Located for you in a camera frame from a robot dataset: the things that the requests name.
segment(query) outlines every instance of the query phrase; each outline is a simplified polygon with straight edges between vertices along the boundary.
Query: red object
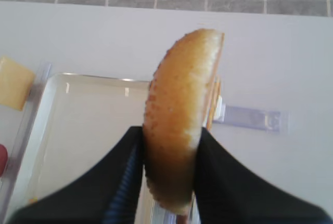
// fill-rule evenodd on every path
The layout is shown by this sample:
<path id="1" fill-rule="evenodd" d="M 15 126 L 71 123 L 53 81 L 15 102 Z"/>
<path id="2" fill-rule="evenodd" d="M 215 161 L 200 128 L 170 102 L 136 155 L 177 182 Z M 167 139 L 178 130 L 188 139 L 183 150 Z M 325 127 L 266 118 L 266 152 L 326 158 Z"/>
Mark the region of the red object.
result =
<path id="1" fill-rule="evenodd" d="M 8 160 L 7 149 L 5 146 L 0 144 L 0 177 L 2 176 L 2 174 L 5 171 L 7 160 Z"/>

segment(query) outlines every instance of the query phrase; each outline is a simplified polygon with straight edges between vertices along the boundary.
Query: bread slice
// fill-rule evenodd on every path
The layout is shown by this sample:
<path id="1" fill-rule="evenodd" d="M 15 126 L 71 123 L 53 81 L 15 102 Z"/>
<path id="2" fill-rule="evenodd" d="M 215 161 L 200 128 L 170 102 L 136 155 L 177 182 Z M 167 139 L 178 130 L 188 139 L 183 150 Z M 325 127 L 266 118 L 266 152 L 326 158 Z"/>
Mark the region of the bread slice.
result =
<path id="1" fill-rule="evenodd" d="M 224 34 L 200 29 L 167 52 L 153 75 L 143 132 L 147 184 L 153 198 L 175 214 L 192 200 L 196 151 Z"/>

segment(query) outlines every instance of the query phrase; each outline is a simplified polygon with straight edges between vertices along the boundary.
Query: white table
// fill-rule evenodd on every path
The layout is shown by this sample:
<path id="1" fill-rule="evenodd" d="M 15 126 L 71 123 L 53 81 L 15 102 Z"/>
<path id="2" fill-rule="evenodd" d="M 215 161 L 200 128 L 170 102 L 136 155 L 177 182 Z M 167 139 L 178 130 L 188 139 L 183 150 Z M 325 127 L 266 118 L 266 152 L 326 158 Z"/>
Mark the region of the white table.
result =
<path id="1" fill-rule="evenodd" d="M 0 2 L 0 55 L 36 71 L 150 80 L 174 41 L 225 32 L 219 68 L 227 104 L 289 114 L 289 133 L 214 126 L 248 168 L 333 216 L 333 20 L 317 17 Z M 12 150 L 22 113 L 0 106 Z"/>

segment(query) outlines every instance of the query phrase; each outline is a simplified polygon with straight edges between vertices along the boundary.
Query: cheese block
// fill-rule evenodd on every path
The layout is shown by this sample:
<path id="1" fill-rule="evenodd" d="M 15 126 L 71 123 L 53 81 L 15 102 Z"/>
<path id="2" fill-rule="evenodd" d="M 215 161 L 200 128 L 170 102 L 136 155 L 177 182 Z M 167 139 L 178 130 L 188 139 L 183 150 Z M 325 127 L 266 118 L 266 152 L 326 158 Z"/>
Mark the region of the cheese block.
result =
<path id="1" fill-rule="evenodd" d="M 22 65 L 0 58 L 0 104 L 22 111 L 35 74 Z"/>

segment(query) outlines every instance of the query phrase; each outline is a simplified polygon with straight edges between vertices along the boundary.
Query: clear plastic tray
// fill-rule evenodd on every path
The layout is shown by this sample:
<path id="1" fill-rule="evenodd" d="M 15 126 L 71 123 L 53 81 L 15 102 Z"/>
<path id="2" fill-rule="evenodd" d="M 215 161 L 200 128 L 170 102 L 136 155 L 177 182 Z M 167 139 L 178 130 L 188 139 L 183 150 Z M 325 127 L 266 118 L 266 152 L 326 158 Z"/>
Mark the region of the clear plastic tray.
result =
<path id="1" fill-rule="evenodd" d="M 45 87 L 6 218 L 93 167 L 129 126 L 141 125 L 148 82 L 58 74 Z M 154 203 L 145 178 L 136 224 L 175 223 Z"/>
<path id="2" fill-rule="evenodd" d="M 23 115 L 14 140 L 14 145 L 8 150 L 9 158 L 7 167 L 4 174 L 0 178 L 0 223 L 3 223 L 6 215 L 8 203 L 14 189 L 22 163 L 22 158 L 29 141 L 30 132 L 36 117 L 36 112 L 41 102 L 41 95 L 48 79 L 50 69 L 51 64 L 49 62 L 42 62 L 40 64 L 40 67 L 36 72 L 35 81 L 24 106 Z"/>

